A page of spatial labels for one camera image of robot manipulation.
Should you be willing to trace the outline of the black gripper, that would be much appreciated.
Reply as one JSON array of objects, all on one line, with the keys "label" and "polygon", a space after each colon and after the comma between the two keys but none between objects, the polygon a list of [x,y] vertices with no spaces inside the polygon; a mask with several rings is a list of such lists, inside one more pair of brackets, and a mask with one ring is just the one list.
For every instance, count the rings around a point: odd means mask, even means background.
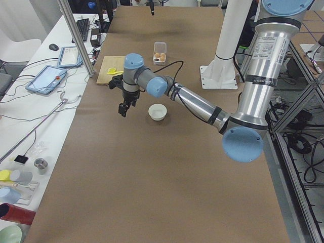
[{"label": "black gripper", "polygon": [[135,107],[136,102],[140,97],[139,87],[135,85],[130,85],[129,87],[128,84],[124,82],[122,75],[113,76],[111,81],[108,83],[108,86],[111,90],[116,87],[122,90],[124,101],[118,105],[118,113],[122,117],[126,117],[129,107]]}]

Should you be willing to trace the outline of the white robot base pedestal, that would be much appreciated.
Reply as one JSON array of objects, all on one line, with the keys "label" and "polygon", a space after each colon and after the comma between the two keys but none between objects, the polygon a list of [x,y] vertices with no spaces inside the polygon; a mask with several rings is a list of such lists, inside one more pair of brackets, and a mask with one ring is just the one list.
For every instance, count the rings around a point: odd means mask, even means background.
[{"label": "white robot base pedestal", "polygon": [[209,65],[200,67],[203,89],[237,89],[233,57],[252,2],[227,2],[214,60]]}]

